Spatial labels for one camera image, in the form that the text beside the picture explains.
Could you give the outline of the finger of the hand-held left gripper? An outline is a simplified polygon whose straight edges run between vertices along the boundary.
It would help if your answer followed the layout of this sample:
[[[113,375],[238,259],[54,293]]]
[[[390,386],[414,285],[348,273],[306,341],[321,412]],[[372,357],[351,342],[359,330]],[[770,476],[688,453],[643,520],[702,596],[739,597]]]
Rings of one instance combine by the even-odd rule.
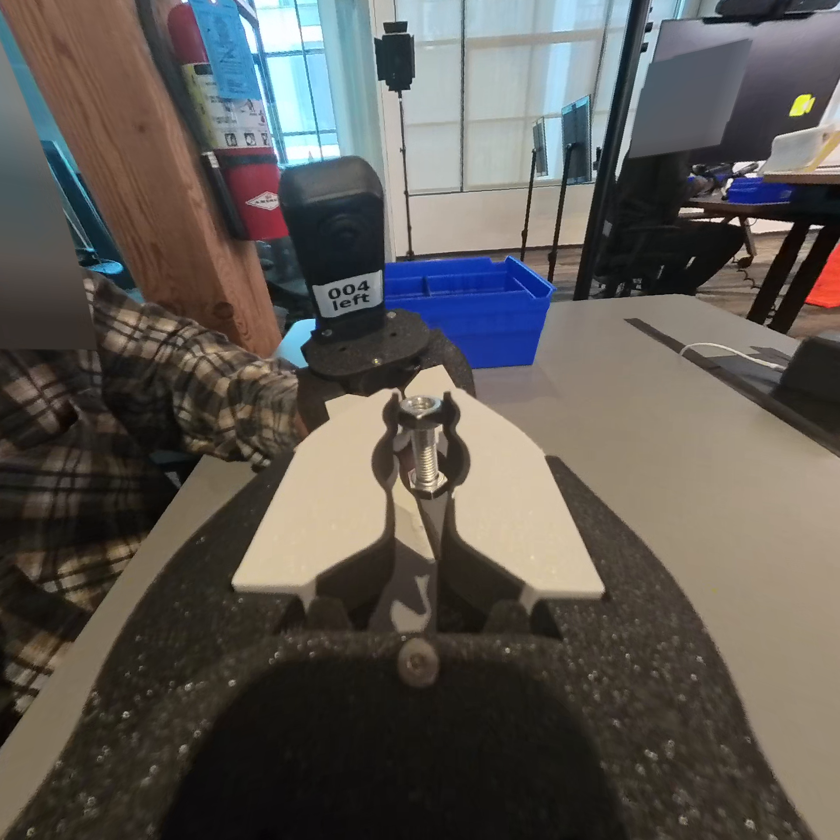
[[[464,395],[475,396],[470,390],[457,386],[445,367],[420,370],[408,384],[409,398],[415,396],[433,397],[442,402],[447,394],[451,395],[454,402],[457,402]]]
[[[342,395],[326,403],[328,422],[324,429],[331,432],[384,432],[389,427],[393,405],[402,393],[396,389],[382,389],[372,395]]]

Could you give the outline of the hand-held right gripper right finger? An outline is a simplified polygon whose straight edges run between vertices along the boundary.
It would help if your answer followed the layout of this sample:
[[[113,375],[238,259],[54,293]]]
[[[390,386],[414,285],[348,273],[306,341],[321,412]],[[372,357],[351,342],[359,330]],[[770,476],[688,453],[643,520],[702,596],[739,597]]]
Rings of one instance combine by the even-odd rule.
[[[448,453],[466,451],[453,479],[443,581],[468,604],[600,600],[606,589],[540,446],[465,391]]]

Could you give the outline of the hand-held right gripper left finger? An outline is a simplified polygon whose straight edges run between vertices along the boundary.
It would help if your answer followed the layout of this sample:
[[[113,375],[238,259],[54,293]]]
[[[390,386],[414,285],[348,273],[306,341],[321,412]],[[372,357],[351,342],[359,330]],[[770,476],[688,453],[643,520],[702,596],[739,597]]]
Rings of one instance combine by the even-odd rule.
[[[384,432],[331,432],[324,424],[299,444],[234,573],[237,592],[303,603],[378,599],[394,568],[399,402]]]

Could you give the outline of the large silver hex bolt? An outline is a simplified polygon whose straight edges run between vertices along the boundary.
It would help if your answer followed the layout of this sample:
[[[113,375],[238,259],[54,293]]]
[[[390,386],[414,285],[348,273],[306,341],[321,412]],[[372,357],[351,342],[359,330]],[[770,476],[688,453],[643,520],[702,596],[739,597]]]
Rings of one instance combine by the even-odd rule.
[[[422,482],[434,480],[442,472],[438,464],[438,429],[443,426],[443,402],[433,397],[404,397],[398,406],[397,420],[409,435],[413,452],[413,471]]]

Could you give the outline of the blue plastic bin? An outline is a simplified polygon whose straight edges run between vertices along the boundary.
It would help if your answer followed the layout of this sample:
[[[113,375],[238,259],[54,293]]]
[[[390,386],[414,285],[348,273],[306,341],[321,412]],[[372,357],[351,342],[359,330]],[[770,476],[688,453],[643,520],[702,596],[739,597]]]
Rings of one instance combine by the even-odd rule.
[[[477,370],[534,362],[555,287],[514,257],[481,256],[386,264],[384,291]]]

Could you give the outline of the black light panel on stand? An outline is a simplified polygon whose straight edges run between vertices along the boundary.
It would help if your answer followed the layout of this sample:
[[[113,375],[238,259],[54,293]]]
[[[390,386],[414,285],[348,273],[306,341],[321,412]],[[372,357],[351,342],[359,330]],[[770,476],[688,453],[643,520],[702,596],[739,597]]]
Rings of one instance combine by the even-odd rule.
[[[378,81],[397,96],[400,120],[403,194],[406,211],[406,260],[415,260],[411,198],[408,185],[406,123],[404,93],[409,91],[416,75],[414,37],[407,22],[395,20],[383,24],[383,35],[374,39],[374,57]]]

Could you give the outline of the blue paper tag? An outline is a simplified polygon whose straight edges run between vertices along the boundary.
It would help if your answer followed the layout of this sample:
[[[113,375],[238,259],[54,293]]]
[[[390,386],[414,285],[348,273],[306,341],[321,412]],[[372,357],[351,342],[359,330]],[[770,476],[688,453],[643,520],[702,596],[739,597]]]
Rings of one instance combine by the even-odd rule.
[[[236,1],[190,1],[223,99],[261,98],[253,51]]]

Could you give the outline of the wooden pillar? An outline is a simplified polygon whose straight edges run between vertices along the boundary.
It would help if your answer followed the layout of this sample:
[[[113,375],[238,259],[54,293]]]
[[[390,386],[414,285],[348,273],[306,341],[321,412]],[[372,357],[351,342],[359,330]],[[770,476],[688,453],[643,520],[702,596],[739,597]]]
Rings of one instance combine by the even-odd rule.
[[[256,247],[228,235],[134,2],[4,1],[2,13],[143,298],[273,355]]]

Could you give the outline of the person's plaid shirt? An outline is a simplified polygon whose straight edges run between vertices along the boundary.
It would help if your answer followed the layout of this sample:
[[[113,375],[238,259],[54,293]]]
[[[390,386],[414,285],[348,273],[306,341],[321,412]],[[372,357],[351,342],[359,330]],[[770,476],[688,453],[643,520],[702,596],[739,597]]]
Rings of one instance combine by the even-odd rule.
[[[2,351],[2,721],[46,687],[173,499],[178,356]]]

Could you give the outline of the dark grey box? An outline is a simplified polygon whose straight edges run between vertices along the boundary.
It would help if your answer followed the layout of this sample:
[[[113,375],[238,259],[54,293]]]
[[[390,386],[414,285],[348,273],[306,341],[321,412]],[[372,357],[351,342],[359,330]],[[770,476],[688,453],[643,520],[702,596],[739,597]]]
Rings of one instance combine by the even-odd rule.
[[[838,425],[839,332],[803,339],[772,396],[815,423]]]

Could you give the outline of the small blue bin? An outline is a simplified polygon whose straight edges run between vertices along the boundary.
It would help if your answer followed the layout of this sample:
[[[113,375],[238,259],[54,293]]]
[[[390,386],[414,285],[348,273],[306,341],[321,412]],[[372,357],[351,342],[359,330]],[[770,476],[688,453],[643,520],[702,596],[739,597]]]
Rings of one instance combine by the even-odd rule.
[[[794,191],[792,185],[766,182],[761,176],[745,175],[731,180],[727,201],[743,205],[784,204],[791,200]]]

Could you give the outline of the orange traffic cone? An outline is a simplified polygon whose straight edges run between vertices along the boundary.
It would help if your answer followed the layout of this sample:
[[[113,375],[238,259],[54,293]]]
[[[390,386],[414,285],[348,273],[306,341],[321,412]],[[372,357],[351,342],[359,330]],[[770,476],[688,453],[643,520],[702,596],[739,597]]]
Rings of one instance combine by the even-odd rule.
[[[809,293],[805,303],[808,306],[835,309],[839,308],[840,247],[837,244],[826,260],[822,272]]]

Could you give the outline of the dark wood office desk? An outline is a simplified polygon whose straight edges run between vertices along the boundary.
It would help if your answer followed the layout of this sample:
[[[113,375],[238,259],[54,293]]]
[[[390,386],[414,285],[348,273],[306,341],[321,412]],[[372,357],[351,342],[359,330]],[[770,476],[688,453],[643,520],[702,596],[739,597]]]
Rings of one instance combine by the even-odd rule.
[[[766,182],[791,187],[793,201],[762,204],[749,216],[791,225],[753,300],[747,319],[788,333],[839,239],[839,174],[769,175]]]

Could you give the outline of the large black monitor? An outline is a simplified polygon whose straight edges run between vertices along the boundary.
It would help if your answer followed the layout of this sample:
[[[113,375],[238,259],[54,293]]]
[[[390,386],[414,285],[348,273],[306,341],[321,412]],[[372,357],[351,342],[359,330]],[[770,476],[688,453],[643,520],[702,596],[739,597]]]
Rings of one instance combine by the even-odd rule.
[[[839,13],[814,12],[759,24],[714,18],[664,21],[653,61],[750,39],[742,84],[720,143],[693,150],[693,165],[764,161],[779,135],[817,126],[839,77]]]

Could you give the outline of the black video bar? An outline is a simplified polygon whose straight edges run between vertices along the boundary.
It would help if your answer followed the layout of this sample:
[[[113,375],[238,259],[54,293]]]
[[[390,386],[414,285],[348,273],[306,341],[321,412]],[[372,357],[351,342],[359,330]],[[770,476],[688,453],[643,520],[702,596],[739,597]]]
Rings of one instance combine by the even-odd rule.
[[[803,18],[815,13],[833,11],[838,1],[719,1],[714,17],[722,22],[750,23],[784,18]]]

